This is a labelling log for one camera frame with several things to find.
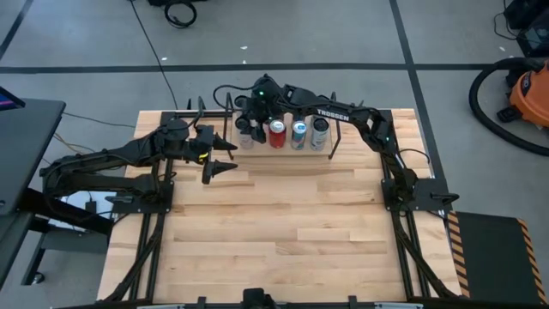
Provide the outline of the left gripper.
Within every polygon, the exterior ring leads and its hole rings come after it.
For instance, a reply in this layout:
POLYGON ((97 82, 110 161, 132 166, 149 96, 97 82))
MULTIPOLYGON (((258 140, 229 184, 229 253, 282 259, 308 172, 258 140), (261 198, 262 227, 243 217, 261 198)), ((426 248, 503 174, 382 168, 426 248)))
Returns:
POLYGON ((225 151, 238 149, 236 145, 221 138, 218 133, 214 133, 213 125, 199 124, 195 128, 195 132, 196 136, 189 139, 184 145, 184 160, 204 165, 202 169, 202 183, 204 185, 209 185, 215 175, 238 167, 234 163, 218 160, 209 161, 208 157, 212 148, 225 151))

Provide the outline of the laptop screen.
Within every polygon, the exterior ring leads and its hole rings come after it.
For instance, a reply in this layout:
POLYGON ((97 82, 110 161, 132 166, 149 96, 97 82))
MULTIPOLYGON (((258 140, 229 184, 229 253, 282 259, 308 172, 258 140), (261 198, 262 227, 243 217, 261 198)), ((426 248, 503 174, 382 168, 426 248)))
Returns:
POLYGON ((0 86, 0 111, 24 108, 26 103, 0 86))

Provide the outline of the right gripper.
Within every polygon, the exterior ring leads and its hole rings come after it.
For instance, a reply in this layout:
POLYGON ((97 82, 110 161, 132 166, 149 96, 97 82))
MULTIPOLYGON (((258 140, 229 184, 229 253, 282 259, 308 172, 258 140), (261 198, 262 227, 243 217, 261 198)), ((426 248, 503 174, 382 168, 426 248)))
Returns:
POLYGON ((269 76, 260 77, 252 87, 250 97, 245 102, 244 115, 259 125, 254 128, 254 140, 261 144, 267 142, 265 130, 261 124, 274 119, 283 119, 284 112, 278 105, 282 88, 269 76))

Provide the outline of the wooden shelf with black frame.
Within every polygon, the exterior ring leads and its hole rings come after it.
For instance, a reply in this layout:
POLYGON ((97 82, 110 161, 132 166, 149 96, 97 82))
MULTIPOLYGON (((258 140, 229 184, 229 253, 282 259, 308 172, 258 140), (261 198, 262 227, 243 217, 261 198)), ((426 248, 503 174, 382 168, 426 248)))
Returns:
POLYGON ((307 131, 305 137, 305 145, 301 150, 295 150, 291 146, 292 141, 292 124, 293 124, 293 115, 291 113, 286 113, 284 115, 284 124, 287 128, 287 137, 286 142, 283 148, 273 148, 270 146, 269 141, 264 144, 254 141, 253 148, 244 149, 240 147, 238 141, 238 132, 235 126, 235 121, 238 116, 241 115, 241 111, 235 111, 229 116, 229 112, 232 111, 234 107, 234 99, 230 93, 226 93, 226 103, 225 103, 225 116, 226 124, 224 125, 224 130, 228 131, 228 128, 231 128, 231 135, 227 140, 238 146, 237 150, 231 151, 231 155, 234 158, 240 157, 295 157, 295 156, 309 156, 309 157, 328 157, 330 160, 333 158, 335 151, 337 150, 339 143, 341 141, 341 124, 338 120, 328 119, 329 122, 329 133, 327 136, 326 143, 323 150, 314 151, 311 149, 311 133, 307 131))

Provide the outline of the white Celsius Arctic Vibe can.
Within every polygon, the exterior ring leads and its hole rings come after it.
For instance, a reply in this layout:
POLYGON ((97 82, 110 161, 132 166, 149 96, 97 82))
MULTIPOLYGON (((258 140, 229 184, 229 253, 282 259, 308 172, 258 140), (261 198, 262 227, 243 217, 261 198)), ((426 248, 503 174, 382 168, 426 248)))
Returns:
POLYGON ((329 122, 325 118, 313 117, 311 121, 311 149, 321 151, 329 133, 329 122))

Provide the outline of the black equipment case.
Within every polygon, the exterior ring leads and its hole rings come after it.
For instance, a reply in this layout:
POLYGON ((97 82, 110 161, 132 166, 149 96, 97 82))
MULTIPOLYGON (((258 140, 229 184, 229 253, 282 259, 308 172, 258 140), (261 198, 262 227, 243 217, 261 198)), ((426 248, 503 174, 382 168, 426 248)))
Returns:
POLYGON ((549 0, 502 0, 493 32, 515 41, 527 58, 549 58, 549 0))

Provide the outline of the black side desk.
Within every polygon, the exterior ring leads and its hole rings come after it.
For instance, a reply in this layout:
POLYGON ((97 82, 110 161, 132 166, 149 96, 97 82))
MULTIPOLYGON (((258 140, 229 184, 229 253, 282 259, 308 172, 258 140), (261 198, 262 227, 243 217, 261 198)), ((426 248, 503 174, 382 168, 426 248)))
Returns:
POLYGON ((41 193, 29 188, 66 103, 27 99, 0 112, 0 289, 33 221, 41 193))

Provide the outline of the blue silver Red Bull can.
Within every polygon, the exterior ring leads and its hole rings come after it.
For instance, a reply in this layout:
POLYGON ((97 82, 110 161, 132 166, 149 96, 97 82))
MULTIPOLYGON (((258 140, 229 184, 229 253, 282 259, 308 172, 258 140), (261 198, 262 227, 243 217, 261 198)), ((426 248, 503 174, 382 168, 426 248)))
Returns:
POLYGON ((295 150, 301 150, 305 145, 305 137, 307 133, 306 123, 302 120, 295 121, 292 127, 291 146, 295 150))

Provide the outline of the red Coca-Cola can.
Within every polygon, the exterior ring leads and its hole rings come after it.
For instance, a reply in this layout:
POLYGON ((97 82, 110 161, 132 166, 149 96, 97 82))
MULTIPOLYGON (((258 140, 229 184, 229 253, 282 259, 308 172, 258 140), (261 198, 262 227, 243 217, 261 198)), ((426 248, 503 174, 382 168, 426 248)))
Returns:
POLYGON ((272 120, 268 126, 269 144, 273 148, 283 148, 287 137, 287 128, 280 119, 272 120))

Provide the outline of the black mat with hazard stripes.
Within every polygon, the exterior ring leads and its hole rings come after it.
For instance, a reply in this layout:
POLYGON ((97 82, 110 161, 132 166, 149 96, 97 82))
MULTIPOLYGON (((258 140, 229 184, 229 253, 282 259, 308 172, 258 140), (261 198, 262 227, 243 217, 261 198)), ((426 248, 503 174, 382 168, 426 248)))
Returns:
POLYGON ((463 296, 549 306, 523 219, 451 211, 447 226, 463 296))

